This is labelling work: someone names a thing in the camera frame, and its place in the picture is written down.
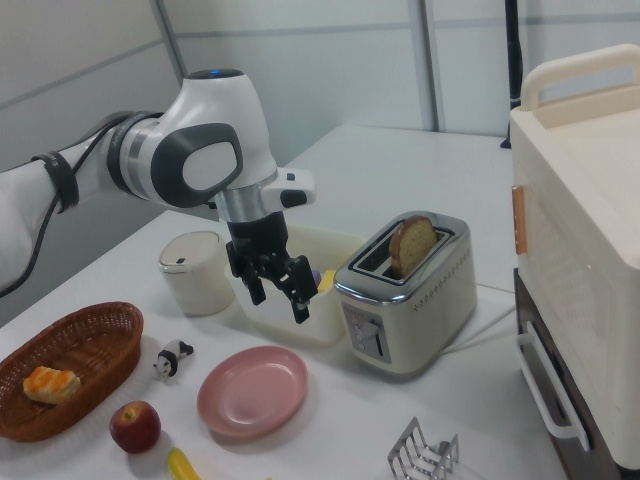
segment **apple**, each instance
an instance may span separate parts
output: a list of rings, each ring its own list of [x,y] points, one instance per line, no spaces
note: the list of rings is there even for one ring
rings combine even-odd
[[[111,417],[111,437],[127,453],[142,453],[160,438],[160,416],[143,400],[127,403]]]

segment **pastry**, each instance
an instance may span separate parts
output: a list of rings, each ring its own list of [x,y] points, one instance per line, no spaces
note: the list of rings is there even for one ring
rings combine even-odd
[[[37,367],[22,387],[31,400],[58,405],[78,391],[80,379],[71,370]]]

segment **bread slice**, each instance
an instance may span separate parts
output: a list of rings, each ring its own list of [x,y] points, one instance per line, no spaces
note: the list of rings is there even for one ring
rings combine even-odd
[[[391,272],[393,278],[408,277],[438,243],[431,220],[422,215],[407,218],[391,237]]]
[[[24,379],[22,388],[35,402],[58,405],[80,389],[80,379],[71,370],[37,367]]]

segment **white table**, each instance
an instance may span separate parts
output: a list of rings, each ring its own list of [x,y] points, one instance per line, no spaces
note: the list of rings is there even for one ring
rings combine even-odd
[[[460,335],[513,305],[509,188],[511,155],[499,139],[341,127],[296,159],[319,188],[317,203],[288,221],[370,235],[393,216],[424,209],[470,225],[480,284],[478,307]],[[121,300],[145,316],[142,358],[131,377],[71,429],[36,444],[0,439],[0,478],[166,478],[170,446],[180,447],[204,479],[326,480],[392,478],[387,454],[413,416],[431,444],[458,434],[460,463],[452,479],[562,479],[514,351],[511,315],[472,347],[443,356],[412,380],[390,380],[360,363],[346,339],[325,349],[285,344],[309,370],[300,410],[276,432],[249,443],[214,441],[195,407],[206,375],[228,356],[276,344],[252,328],[237,301],[224,312],[187,318],[157,269],[177,235],[223,225],[166,212],[0,329],[4,358],[46,325],[86,305]],[[163,384],[152,363],[173,338],[195,355]],[[127,456],[108,423],[122,404],[143,399],[162,419],[153,450]]]

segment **power cord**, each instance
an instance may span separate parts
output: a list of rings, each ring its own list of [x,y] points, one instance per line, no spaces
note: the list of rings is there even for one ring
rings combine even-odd
[[[128,117],[129,115],[119,116],[119,117],[110,119],[103,126],[101,126],[96,137],[89,144],[85,152],[82,154],[82,156],[78,159],[78,162],[73,167],[74,174],[78,172],[78,170],[80,169],[84,161],[91,154],[91,152],[96,147],[96,145],[100,142],[100,140],[102,140],[102,138],[107,134],[107,132],[111,130],[113,127],[115,127],[116,125],[122,123]],[[27,279],[33,272],[33,269],[36,266],[36,261],[38,260],[38,255],[40,254],[40,247],[42,246],[42,241],[44,240],[44,234],[47,230],[47,226],[49,225],[49,221],[51,220],[51,215],[53,214],[53,211],[56,208],[58,200],[60,200],[60,194],[56,193],[53,197],[53,200],[51,201],[51,204],[49,205],[47,213],[44,216],[44,219],[42,220],[42,224],[40,225],[40,230],[38,231],[38,237],[36,238],[36,244],[33,247],[33,252],[31,252],[31,258],[29,259],[29,264],[27,265],[27,268],[15,282],[13,282],[11,285],[9,285],[8,287],[0,291],[0,298],[5,297],[9,295],[11,292],[17,290],[24,282],[27,281]]]
[[[491,327],[493,327],[495,324],[497,324],[498,322],[502,321],[503,319],[507,318],[509,315],[511,315],[513,312],[515,312],[516,307],[515,305],[512,307],[509,307],[509,309],[504,312],[502,315],[500,315],[499,317],[491,320],[489,323],[487,323],[485,326],[483,326],[482,328],[480,328],[478,331],[476,331],[475,333],[472,333],[469,337],[467,337],[465,340],[462,340],[459,343],[456,343],[455,345],[449,345],[447,348],[443,349],[440,352],[440,355],[447,355],[448,353],[453,353],[453,352],[457,352],[459,350],[462,350],[463,348],[468,347],[469,342],[471,342],[473,339],[478,338],[478,336],[482,335],[484,332],[486,332],[487,330],[489,330]]]

